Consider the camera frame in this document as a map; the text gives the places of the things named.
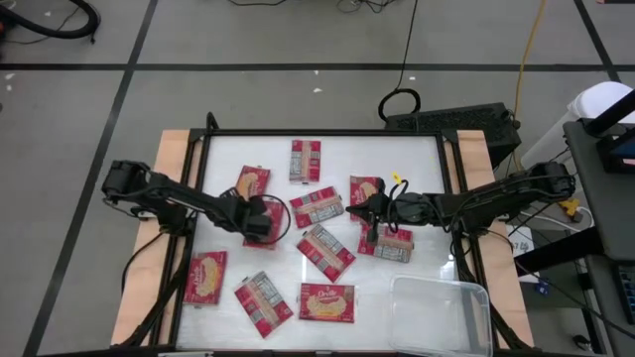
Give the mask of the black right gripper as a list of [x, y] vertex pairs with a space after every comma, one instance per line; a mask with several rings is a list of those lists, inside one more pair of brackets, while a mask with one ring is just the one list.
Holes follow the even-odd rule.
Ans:
[[377, 180], [377, 192], [368, 200], [345, 207], [355, 220], [369, 221], [368, 243], [378, 243], [380, 223], [386, 224], [390, 231], [396, 233], [400, 224], [432, 225], [437, 219], [437, 211], [431, 199], [422, 194], [408, 192], [409, 182], [406, 179], [396, 183], [388, 195], [385, 194], [385, 188], [385, 181], [380, 178]]

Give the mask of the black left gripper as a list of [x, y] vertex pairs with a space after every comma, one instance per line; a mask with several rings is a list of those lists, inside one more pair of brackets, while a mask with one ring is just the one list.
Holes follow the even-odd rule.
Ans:
[[267, 206], [260, 196], [245, 198], [236, 187], [220, 196], [228, 222], [250, 243], [268, 244], [273, 226], [266, 214]]

